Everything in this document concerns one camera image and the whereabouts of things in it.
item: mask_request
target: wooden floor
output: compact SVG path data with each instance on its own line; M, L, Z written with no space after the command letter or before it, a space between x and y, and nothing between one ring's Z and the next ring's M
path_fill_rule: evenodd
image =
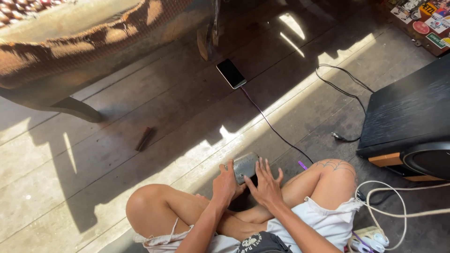
M0 252L97 252L130 228L125 204L137 188L160 183L210 195L218 164L249 151L282 167L286 179L301 172L298 160L310 165L230 88L215 67L224 58L249 80L246 90L280 134L313 160L348 160L360 182L408 184L356 157L357 142L334 140L332 131L358 136L364 113L356 100L318 81L314 70L319 63L338 65L378 90L433 56L374 18L364 0L231 0L222 12L212 61L201 59L189 34L75 94L102 113L102 123L0 100ZM368 102L370 93L346 74L320 73ZM138 153L146 126L156 132ZM440 207L426 203L425 210ZM371 225L361 213L355 226ZM419 221L437 226L437 217L444 219L435 217ZM394 221L381 222L390 227L391 242L403 229L402 220ZM407 241L394 252L445 252L448 241L425 245L417 238L445 240L449 222L434 232L427 227L429 233L418 233L409 226Z

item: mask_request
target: white shorts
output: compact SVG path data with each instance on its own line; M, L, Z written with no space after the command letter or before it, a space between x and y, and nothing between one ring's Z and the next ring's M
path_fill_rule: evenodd
M306 197L305 202L292 208L292 211L339 250L344 251L344 246L351 236L353 218L361 206L362 204L360 202L351 198L349 201L342 203L336 210L327 210L320 207L309 197ZM266 231L280 237L288 247L291 246L290 249L293 253L302 253L277 219L269 220ZM134 236L134 240L137 243L142 243L150 253L174 253L188 233L189 231L174 235L172 231L171 235L163 235L149 239L137 234ZM232 237L215 235L211 240L208 252L237 253L240 244L241 242Z

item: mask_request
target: green sticker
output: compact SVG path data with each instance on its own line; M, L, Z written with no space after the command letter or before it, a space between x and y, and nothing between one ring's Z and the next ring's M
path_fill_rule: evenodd
M435 33L431 32L427 35L427 38L431 40L434 44L436 44L439 48L444 48L446 45L441 41L441 38Z

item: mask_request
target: phone screen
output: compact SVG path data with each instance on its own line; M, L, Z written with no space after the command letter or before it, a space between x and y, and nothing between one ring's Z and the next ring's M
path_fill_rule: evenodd
M219 63L217 65L217 69L225 77L233 89L237 89L247 82L230 59L226 59Z

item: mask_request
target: black speaker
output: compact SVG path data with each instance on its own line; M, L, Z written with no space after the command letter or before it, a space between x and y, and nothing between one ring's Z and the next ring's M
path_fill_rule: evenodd
M415 172L450 180L450 142L413 146L401 152L400 159Z

